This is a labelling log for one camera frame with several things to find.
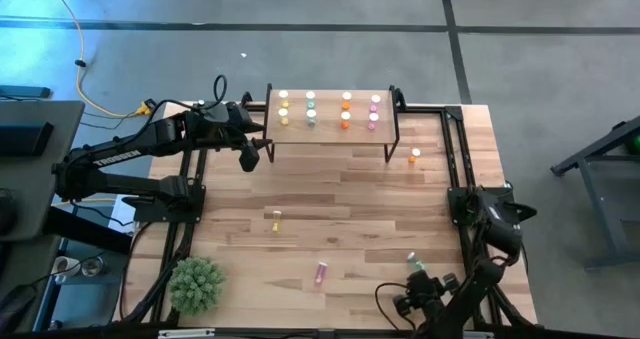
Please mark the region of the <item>green succulent in white pot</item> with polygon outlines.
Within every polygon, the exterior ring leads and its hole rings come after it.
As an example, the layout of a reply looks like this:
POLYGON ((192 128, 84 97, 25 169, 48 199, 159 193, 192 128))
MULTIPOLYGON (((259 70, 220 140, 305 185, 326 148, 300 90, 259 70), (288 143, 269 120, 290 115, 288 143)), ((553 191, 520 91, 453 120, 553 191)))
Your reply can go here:
POLYGON ((226 274, 210 258, 188 257, 172 270, 168 282, 171 307, 178 313, 196 316, 219 304, 226 274))

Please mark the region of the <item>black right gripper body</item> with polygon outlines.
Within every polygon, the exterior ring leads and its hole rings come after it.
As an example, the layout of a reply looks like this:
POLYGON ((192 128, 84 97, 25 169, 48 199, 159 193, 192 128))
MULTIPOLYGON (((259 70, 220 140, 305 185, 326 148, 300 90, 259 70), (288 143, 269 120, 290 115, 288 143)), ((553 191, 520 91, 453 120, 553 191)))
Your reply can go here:
POLYGON ((407 318, 412 309, 421 310, 426 319, 435 318, 444 308, 441 297, 449 292, 454 295, 459 288, 455 274, 449 273, 440 280, 430 277, 425 270, 409 275, 405 285, 405 294, 393 298, 397 313, 407 318))

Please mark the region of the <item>wooden shelf black metal frame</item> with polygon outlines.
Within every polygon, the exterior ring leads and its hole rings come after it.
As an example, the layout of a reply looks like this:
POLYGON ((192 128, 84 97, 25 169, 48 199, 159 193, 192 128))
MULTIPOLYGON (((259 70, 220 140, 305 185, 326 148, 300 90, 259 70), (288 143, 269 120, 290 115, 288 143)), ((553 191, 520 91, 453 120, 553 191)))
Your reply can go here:
POLYGON ((264 137, 271 139, 272 143, 267 147, 269 159, 275 159, 275 149, 278 145, 349 145, 349 146, 381 146, 384 150, 384 158, 389 161, 400 141, 399 111, 404 104, 402 91, 390 86, 386 90, 322 90, 322 89, 283 89, 271 85, 267 87, 264 110, 264 137), (280 124, 278 110, 281 90, 288 91, 289 124, 280 124), (313 91, 315 98, 315 111, 317 124, 309 127, 307 124, 307 100, 306 92, 313 91), (349 128, 342 129, 341 112, 342 93, 352 94, 351 114, 349 128), (377 114, 378 124, 375 130, 368 129, 371 96, 381 97, 377 114))

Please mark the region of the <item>silver aluminium extrusion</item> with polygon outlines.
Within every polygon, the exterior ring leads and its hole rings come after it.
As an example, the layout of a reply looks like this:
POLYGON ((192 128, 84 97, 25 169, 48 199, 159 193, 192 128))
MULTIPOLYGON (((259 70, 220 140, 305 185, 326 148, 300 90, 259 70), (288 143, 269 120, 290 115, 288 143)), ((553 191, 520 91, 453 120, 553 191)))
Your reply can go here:
POLYGON ((157 339, 215 339, 214 329, 171 329, 160 330, 157 339))

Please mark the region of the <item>grey desk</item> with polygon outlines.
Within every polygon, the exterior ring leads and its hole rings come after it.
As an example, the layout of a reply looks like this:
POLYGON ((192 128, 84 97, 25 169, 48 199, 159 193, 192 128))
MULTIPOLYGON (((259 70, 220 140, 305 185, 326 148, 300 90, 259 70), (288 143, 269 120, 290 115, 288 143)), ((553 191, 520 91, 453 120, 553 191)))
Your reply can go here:
POLYGON ((0 242, 27 240, 41 233, 55 190, 51 167, 69 153, 84 108, 80 101, 0 102, 0 124, 48 122, 53 126, 41 155, 0 156, 0 188, 9 189, 17 205, 16 224, 0 235, 0 242))

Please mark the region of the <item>white cup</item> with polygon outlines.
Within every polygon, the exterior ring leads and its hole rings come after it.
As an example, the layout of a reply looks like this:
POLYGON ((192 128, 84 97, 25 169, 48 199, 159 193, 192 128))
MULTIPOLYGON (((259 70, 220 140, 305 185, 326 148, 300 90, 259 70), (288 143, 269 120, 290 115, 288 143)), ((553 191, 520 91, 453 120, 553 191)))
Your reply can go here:
POLYGON ((67 256, 58 256, 54 260, 51 274, 56 279, 73 277, 80 269, 81 264, 79 260, 67 256))

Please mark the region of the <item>glass jar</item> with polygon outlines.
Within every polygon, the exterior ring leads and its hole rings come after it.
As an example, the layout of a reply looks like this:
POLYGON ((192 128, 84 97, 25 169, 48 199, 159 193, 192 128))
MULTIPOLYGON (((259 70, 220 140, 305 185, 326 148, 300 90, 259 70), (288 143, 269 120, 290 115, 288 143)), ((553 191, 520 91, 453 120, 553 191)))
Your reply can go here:
POLYGON ((100 256, 88 258, 81 265, 81 272, 85 277, 99 276, 103 269, 104 261, 100 256))

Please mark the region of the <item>black metal cart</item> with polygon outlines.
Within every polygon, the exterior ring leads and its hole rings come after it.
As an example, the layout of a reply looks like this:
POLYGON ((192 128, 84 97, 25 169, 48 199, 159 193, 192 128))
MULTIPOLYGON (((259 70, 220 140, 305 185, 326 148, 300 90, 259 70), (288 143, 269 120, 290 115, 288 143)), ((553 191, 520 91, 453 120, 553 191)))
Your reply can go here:
POLYGON ((640 115, 616 124, 609 133, 550 167, 556 177, 576 169, 601 225, 607 253, 589 259, 584 268, 596 270, 640 263, 640 239, 628 238, 625 226, 640 225, 640 150, 611 152, 640 138, 640 115))

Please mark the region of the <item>black desk device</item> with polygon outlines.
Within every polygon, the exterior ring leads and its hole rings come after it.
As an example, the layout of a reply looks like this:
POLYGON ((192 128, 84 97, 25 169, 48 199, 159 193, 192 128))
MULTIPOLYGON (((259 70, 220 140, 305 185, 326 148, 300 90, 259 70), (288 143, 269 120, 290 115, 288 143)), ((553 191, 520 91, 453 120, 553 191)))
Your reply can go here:
POLYGON ((46 121, 0 123, 0 156, 41 156, 53 130, 46 121))

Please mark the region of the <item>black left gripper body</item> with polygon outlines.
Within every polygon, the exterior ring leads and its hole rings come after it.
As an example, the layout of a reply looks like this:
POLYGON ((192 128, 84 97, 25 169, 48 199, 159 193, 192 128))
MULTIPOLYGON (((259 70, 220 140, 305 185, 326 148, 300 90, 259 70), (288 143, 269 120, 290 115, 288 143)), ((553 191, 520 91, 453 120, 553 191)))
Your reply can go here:
POLYGON ((244 172, 252 172, 257 166, 260 155, 259 148, 254 147, 246 134, 248 125, 253 122, 249 113, 235 103, 224 104, 228 110, 229 120, 222 131, 222 147, 224 149, 239 150, 239 163, 244 172))

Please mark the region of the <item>black power strip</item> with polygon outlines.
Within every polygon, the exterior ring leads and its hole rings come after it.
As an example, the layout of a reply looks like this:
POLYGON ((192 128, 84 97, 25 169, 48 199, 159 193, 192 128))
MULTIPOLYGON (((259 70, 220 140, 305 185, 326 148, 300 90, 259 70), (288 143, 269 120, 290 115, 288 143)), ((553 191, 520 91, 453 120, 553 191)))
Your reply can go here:
POLYGON ((0 97, 15 99, 47 99, 51 90, 42 86, 0 85, 0 97))

